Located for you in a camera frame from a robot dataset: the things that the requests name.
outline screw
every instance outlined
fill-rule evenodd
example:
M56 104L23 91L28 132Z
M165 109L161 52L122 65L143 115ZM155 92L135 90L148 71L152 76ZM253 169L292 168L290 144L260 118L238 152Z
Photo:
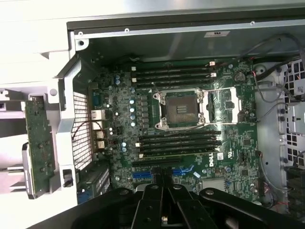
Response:
M214 191L213 190L206 190L205 193L208 194L208 195L214 195Z
M124 189L124 190L122 190L122 191L120 192L120 195L126 195L126 194L128 194L128 193L129 193L128 190Z
M176 189L176 190L179 190L179 189L181 189L182 187L181 187L181 185L174 185L173 188Z
M158 188L159 188L159 186L157 186L157 185L151 186L151 189L158 189Z

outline cable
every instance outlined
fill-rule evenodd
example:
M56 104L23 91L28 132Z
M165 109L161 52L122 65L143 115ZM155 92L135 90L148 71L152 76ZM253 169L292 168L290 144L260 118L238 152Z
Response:
M263 175L264 175L264 177L265 177L267 183L268 183L270 186L272 186L274 189L279 190L279 191L289 191L289 190L290 190L290 189L287 189L287 188L279 188L279 187L276 187L276 186L269 180L269 178L267 177L267 174L266 174L266 172L265 172L265 170L264 170L264 167L263 167L263 158L262 158L262 157L260 157L259 163L260 163L260 167L261 167L261 169L262 169Z
M284 103L284 102L278 102L276 103L275 105L273 105L269 111L267 111L262 117L258 118L258 120L261 120L262 118L265 118L267 115L269 115L278 105L285 105L288 107L288 104L287 103Z
M303 50L303 47L302 47L302 44L301 42L292 34L289 34L289 33L281 33L281 34L277 34L277 35L273 35L265 40L262 40L261 42L259 42L257 45L253 46L252 48L250 48L249 50L245 51L244 53L242 53L241 55L239 55L238 57L234 58L233 60L229 61L229 62L224 62L224 63L221 63L219 64L218 66L213 66L210 68L210 71L215 71L215 69L217 68L220 68L220 67L224 67L224 66L228 66L234 62L237 62L239 60L241 60L242 58L244 58L245 56L247 56L248 54L250 54L252 51L256 50L257 48L263 46L264 44L266 43L269 43L271 41L275 41L275 40L278 40L278 39L281 39L282 37L285 37L285 38L289 38L291 40L293 40L297 47L298 47L298 50L299 50L299 53L300 53L300 57L303 61L303 66L304 66L304 69L305 69L305 52Z
M264 98L264 96L263 96L263 93L261 92L261 89L259 88L259 86L258 86L258 82L257 82L257 79L256 79L256 74L255 74L255 71L252 71L252 73L253 73L253 76L254 76L254 82L255 82L255 85L256 85L256 88L257 88L257 91L258 91L258 93L259 93L259 95L261 96L261 98L262 98L262 100L264 101L264 102L266 102L266 103L270 103L270 104L272 104L272 103L274 103L274 102L276 102L280 97L281 97L281 95L282 95L282 92L283 92L283 90L284 90L284 88L285 88L285 84L287 83L287 81L288 81L288 76L286 76L285 77L285 81L284 81L284 84L282 85L282 87L280 88L281 89L281 91L279 92L279 94L278 94L278 96L277 96L277 98L275 98L274 100L272 100L272 101L268 101L268 100L266 100L265 98Z
M303 154L305 154L305 150L301 151L297 156L296 158L294 159L294 163L293 163L293 166L296 167L296 163L297 163L297 159L302 156Z
M102 127L101 127L101 125L98 123L98 121L94 121L94 120L89 120L89 121L84 121L84 122L82 122L78 127L77 127L77 129L75 130L75 132L74 132L74 134L73 134L73 136L72 136L72 141L74 140L74 138L75 138L75 136L76 136L76 133L79 131L79 129L85 124L85 123L96 123L98 126L99 126L99 128L102 130Z
M259 75L256 77L256 78L257 78L257 81L261 81L261 80L267 78L271 73L273 73L276 69L282 67L283 65L288 64L288 63L291 62L291 61L296 61L296 60L299 60L299 59L300 59L300 56L299 56L299 55L293 56L293 57L290 57L290 58L288 58L287 60L285 60L285 61L283 61L283 62L281 62L281 63L278 63L278 64L272 66L272 67L269 68L267 71L265 71L265 72L259 74Z

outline cpu socket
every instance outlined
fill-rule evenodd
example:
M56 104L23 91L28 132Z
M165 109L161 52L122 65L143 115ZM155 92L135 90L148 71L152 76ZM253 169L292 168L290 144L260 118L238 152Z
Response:
M153 95L159 101L160 130L184 130L204 124L200 104L203 102L201 89L161 91Z
M199 88L168 90L155 93L153 98L159 101L160 114L155 128L164 131L236 124L241 111L241 101L234 87L209 91Z

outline metal mesh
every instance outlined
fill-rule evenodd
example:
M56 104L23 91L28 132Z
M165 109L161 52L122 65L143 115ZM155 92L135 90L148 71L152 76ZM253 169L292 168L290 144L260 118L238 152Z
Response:
M82 170L92 161L92 148L90 139L90 122L88 115L87 96L77 92L73 93L75 120L71 132L73 160L76 169Z

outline motherboard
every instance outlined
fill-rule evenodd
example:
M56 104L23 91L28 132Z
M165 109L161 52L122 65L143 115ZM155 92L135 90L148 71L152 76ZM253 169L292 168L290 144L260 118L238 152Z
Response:
M198 193L214 187L258 199L257 130L251 62L134 63L103 68L92 82L95 153L113 188L150 183L153 166Z

